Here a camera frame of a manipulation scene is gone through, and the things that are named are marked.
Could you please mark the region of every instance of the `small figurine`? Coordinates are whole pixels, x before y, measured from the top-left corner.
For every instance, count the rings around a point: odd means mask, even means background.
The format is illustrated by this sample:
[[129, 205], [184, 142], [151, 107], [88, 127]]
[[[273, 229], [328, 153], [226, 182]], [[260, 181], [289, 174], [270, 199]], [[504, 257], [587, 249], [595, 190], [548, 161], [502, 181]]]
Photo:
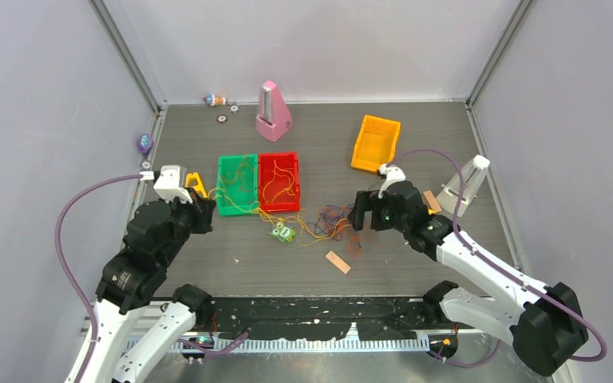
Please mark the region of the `small figurine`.
[[274, 228], [269, 234], [276, 237], [281, 242], [292, 242], [292, 239], [295, 237], [295, 229], [279, 222], [274, 225]]
[[203, 102], [208, 104], [208, 106], [220, 106], [226, 105], [227, 99], [216, 94], [208, 94], [206, 97], [203, 97]]
[[140, 153], [146, 154], [152, 150], [152, 146], [154, 146], [154, 139], [150, 134], [145, 133], [140, 137], [140, 142], [137, 143], [137, 150], [139, 150]]

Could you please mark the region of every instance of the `pink metronome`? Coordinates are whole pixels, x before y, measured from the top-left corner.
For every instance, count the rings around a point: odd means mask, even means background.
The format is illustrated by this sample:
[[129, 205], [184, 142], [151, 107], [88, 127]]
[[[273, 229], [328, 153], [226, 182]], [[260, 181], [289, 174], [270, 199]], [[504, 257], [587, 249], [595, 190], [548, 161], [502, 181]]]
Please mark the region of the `pink metronome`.
[[276, 142], [292, 128], [292, 116], [287, 108], [279, 87], [267, 81], [259, 90], [257, 132], [269, 141]]

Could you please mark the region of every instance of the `white wall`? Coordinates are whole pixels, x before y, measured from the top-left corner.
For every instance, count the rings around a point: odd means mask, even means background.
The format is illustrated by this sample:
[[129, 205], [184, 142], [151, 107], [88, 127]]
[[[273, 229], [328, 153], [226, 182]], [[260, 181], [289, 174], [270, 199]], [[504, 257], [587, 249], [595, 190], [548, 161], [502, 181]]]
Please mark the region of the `white wall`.
[[465, 99], [518, 1], [109, 3], [168, 103], [195, 104], [256, 101], [266, 80], [289, 101]]
[[578, 381], [613, 381], [613, 2], [537, 2], [477, 118], [528, 271], [575, 289], [610, 346]]
[[[65, 202], [139, 171], [152, 115], [84, 0], [0, 1], [0, 382], [63, 381], [83, 306], [57, 263]], [[135, 184], [69, 213], [62, 242], [86, 294], [118, 250]]]

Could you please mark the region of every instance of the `small green toy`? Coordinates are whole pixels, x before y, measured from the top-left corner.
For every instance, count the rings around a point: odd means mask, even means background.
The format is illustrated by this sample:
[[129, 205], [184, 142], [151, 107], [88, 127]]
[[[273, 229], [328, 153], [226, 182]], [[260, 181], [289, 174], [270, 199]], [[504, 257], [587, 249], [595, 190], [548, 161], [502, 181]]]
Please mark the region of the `small green toy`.
[[276, 237], [281, 242], [292, 242], [295, 237], [295, 229], [279, 222], [274, 225], [274, 228], [269, 232], [269, 235]]

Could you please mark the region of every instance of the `small purple toy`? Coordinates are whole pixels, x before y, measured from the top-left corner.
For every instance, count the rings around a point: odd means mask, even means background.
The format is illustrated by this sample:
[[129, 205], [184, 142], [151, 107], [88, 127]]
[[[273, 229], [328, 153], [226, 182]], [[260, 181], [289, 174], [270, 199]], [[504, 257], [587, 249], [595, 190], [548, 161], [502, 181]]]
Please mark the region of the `small purple toy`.
[[149, 153], [152, 150], [152, 146], [154, 146], [154, 139], [148, 133], [143, 134], [140, 142], [137, 143], [137, 149], [143, 154]]

